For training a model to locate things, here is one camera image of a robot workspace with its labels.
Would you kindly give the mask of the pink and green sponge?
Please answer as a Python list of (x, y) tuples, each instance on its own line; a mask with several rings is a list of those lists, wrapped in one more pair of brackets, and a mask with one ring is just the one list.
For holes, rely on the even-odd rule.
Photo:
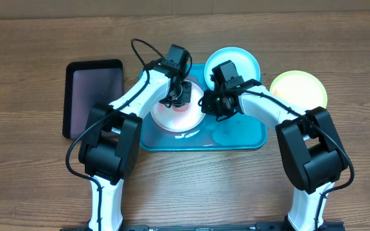
[(173, 106), (172, 110), (175, 112), (185, 112), (187, 111), (188, 108), (189, 108), (189, 104), (184, 104), (183, 106), (180, 106), (180, 107)]

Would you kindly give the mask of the white plate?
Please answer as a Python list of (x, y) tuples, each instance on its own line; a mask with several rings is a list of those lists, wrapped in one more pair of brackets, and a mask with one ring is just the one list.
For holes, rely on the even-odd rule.
[(171, 108), (166, 108), (163, 104), (156, 104), (150, 113), (154, 121), (163, 129), (169, 132), (185, 132), (196, 127), (205, 117), (198, 105), (199, 99), (203, 96), (202, 89), (192, 83), (191, 101), (189, 108), (185, 112), (175, 112)]

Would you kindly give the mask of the yellow plate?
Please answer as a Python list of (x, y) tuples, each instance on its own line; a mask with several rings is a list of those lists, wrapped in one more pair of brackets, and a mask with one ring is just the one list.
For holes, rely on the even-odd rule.
[(287, 71), (271, 83), (270, 92), (279, 98), (306, 109), (326, 108), (328, 95), (314, 75), (304, 71)]

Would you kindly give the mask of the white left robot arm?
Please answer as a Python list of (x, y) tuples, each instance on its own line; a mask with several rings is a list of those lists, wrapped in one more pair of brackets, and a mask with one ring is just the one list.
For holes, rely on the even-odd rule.
[(123, 223), (121, 198), (123, 182), (131, 174), (139, 152), (143, 118), (158, 103), (181, 107), (190, 102), (191, 55), (171, 45), (167, 55), (143, 64), (139, 81), (122, 97), (95, 104), (87, 119), (78, 159), (85, 167), (82, 178), (92, 187), (92, 216), (87, 230), (119, 230)]

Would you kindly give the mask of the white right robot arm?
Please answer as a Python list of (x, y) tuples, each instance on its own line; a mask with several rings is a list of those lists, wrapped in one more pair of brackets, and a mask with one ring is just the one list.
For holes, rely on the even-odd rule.
[(292, 207), (276, 230), (343, 230), (342, 222), (323, 220), (329, 193), (348, 187), (354, 167), (344, 151), (329, 112), (306, 110), (278, 98), (255, 79), (244, 80), (228, 60), (212, 69), (212, 90), (199, 101), (218, 122), (236, 114), (274, 129), (285, 173), (294, 186)]

